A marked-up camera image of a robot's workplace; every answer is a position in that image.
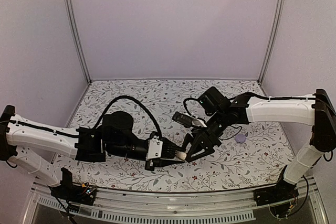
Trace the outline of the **cream earbud charging case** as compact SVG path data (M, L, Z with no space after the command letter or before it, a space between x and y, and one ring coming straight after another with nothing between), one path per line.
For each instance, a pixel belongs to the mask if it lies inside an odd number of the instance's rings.
M187 153L177 151L177 152L175 153L175 157L178 158L178 159L181 160L181 161L185 161L185 160L186 160L186 157L187 157Z

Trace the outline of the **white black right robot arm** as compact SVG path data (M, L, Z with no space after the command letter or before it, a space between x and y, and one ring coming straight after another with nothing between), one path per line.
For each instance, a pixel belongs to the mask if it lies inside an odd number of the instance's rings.
M224 130L233 124L288 122L312 126L309 143L282 170L271 190L276 201L290 195L308 169L335 149L335 110L323 89L299 97L263 97L246 92L230 100L210 87L197 101L210 119L186 135L177 157L187 162L212 154L214 146L220 146Z

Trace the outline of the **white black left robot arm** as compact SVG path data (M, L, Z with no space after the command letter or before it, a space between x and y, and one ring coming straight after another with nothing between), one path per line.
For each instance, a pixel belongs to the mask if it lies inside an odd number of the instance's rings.
M133 132L133 117L123 111L106 114L102 125L61 128L30 121L15 112L12 105L1 114L1 160L11 162L37 175L67 200L78 195L72 175L57 169L32 148L56 152L76 161L102 163L107 155L145 162L146 170L186 161L185 149L162 137L158 131L142 140Z

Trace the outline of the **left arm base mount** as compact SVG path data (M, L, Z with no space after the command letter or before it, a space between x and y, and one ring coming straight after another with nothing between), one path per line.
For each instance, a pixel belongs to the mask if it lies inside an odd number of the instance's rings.
M60 185L50 188L51 195L67 202L92 206L97 194L96 186L88 183L74 184L72 173L66 168L61 168L61 174Z

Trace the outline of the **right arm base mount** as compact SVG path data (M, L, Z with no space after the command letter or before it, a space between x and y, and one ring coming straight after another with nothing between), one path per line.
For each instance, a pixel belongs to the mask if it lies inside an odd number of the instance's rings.
M298 202L298 190L294 186L271 186L253 191L257 206L269 206L277 219L287 218Z

